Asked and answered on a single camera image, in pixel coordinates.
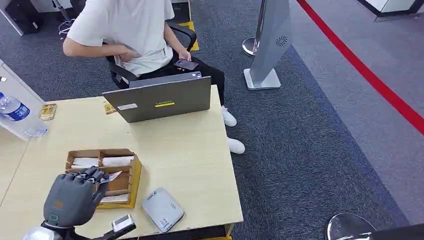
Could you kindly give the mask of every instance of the plastic bottle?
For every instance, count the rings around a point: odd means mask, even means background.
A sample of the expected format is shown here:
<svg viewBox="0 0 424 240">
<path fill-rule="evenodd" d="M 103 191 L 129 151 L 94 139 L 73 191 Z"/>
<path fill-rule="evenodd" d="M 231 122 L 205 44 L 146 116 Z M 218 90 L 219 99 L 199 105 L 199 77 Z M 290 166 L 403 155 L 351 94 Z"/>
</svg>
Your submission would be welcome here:
<svg viewBox="0 0 424 240">
<path fill-rule="evenodd" d="M 5 96 L 0 92 L 0 114 L 8 120 L 15 122 L 17 128 L 26 135 L 39 138 L 47 133 L 47 125 L 38 117 L 38 114 L 31 113 L 30 109 L 21 101 Z"/>
</svg>

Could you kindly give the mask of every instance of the robot finger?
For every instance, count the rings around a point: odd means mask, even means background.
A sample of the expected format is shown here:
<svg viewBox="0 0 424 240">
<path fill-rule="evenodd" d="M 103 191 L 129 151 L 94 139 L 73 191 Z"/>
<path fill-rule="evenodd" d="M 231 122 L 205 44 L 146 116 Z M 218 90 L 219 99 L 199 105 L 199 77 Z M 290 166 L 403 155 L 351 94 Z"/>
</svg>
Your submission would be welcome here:
<svg viewBox="0 0 424 240">
<path fill-rule="evenodd" d="M 102 198 L 105 196 L 106 191 L 108 190 L 109 183 L 102 183 L 98 186 L 97 192 L 93 194 L 93 204 L 97 206 Z"/>
<path fill-rule="evenodd" d="M 87 168 L 84 173 L 87 174 L 87 178 L 91 178 L 98 170 L 100 170 L 98 167 L 91 166 L 90 168 Z"/>
<path fill-rule="evenodd" d="M 85 168 L 80 172 L 78 178 L 84 178 L 85 180 L 92 177 L 92 175 L 98 170 L 98 167 L 91 166 L 90 168 Z"/>
<path fill-rule="evenodd" d="M 75 175 L 70 174 L 70 173 L 66 173 L 65 177 L 63 178 L 65 181 L 70 181 L 72 182 L 75 179 Z"/>
<path fill-rule="evenodd" d="M 97 183 L 100 182 L 100 179 L 104 178 L 105 172 L 102 170 L 98 170 L 92 176 L 93 180 Z"/>
</svg>

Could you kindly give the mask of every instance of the metal base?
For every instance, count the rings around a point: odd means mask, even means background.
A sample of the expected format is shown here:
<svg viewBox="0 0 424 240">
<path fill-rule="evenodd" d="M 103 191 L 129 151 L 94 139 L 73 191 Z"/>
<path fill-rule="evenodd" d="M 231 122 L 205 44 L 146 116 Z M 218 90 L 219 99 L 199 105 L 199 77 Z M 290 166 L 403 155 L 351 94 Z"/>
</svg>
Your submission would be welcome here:
<svg viewBox="0 0 424 240">
<path fill-rule="evenodd" d="M 265 80 L 259 85 L 255 85 L 253 83 L 250 68 L 245 69 L 243 72 L 244 78 L 246 79 L 247 89 L 249 89 L 250 91 L 281 88 L 280 80 L 274 68 L 269 72 Z"/>
<path fill-rule="evenodd" d="M 376 229 L 367 220 L 353 213 L 339 213 L 328 223 L 327 240 L 365 240 Z"/>
<path fill-rule="evenodd" d="M 243 41 L 243 51 L 249 57 L 254 57 L 256 52 L 253 52 L 255 46 L 255 38 L 251 37 Z"/>
<path fill-rule="evenodd" d="M 69 30 L 72 27 L 72 24 L 74 23 L 75 18 L 71 19 L 70 21 L 64 21 L 62 22 L 59 27 L 57 28 L 59 30 L 59 36 L 63 37 L 62 35 L 67 35 Z"/>
</svg>

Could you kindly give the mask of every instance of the red line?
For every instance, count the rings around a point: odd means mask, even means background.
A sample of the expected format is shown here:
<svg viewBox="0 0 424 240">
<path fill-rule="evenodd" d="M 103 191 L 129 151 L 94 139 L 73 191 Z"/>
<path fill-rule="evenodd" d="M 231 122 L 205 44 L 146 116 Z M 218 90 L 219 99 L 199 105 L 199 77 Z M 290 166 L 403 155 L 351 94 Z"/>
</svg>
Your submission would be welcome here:
<svg viewBox="0 0 424 240">
<path fill-rule="evenodd" d="M 306 0 L 297 0 L 309 17 L 327 36 L 330 42 L 340 53 L 358 70 L 358 72 L 383 96 L 409 123 L 411 123 L 422 135 L 424 135 L 424 118 L 421 117 L 411 106 L 392 91 L 380 80 L 331 30 L 331 28 L 320 18 Z"/>
</svg>

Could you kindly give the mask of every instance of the cardboard organizer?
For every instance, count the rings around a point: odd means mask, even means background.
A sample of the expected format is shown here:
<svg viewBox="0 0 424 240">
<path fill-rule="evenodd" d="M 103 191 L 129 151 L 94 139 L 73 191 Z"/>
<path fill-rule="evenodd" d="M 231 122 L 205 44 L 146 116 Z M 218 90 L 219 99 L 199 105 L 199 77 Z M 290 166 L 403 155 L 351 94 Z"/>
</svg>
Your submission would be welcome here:
<svg viewBox="0 0 424 240">
<path fill-rule="evenodd" d="M 103 166 L 103 158 L 107 157 L 127 157 L 134 156 L 134 159 L 128 166 Z M 65 164 L 66 173 L 80 172 L 81 169 L 71 166 L 75 158 L 98 158 L 98 167 L 108 174 L 122 171 L 121 174 L 113 181 L 109 182 L 106 196 L 114 193 L 128 193 L 127 201 L 120 202 L 101 202 L 98 209 L 118 209 L 118 208 L 134 208 L 137 200 L 137 191 L 139 189 L 140 173 L 142 164 L 138 156 L 129 149 L 87 149 L 69 151 Z"/>
</svg>

